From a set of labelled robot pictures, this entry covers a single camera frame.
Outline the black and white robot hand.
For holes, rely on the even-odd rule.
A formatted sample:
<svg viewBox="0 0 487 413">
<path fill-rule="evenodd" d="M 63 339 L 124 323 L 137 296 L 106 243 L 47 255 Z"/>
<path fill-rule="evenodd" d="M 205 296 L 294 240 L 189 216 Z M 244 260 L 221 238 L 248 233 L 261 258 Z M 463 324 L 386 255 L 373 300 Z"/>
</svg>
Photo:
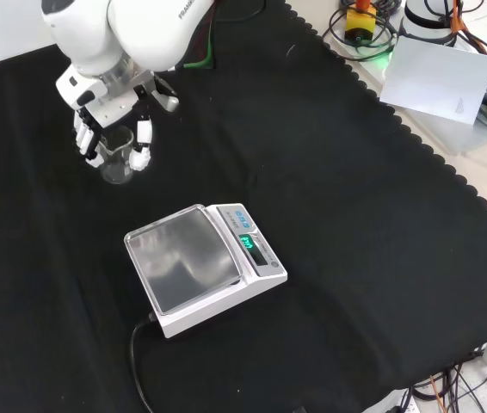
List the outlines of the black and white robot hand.
<svg viewBox="0 0 487 413">
<path fill-rule="evenodd" d="M 179 105 L 175 91 L 151 71 L 130 69 L 126 77 L 86 77 L 74 65 L 56 82 L 58 92 L 74 110 L 76 144 L 86 162 L 94 168 L 105 163 L 106 151 L 99 147 L 102 133 L 137 115 L 136 142 L 130 146 L 128 166 L 145 170 L 151 161 L 153 125 L 145 104 L 154 98 L 167 112 Z"/>
</svg>

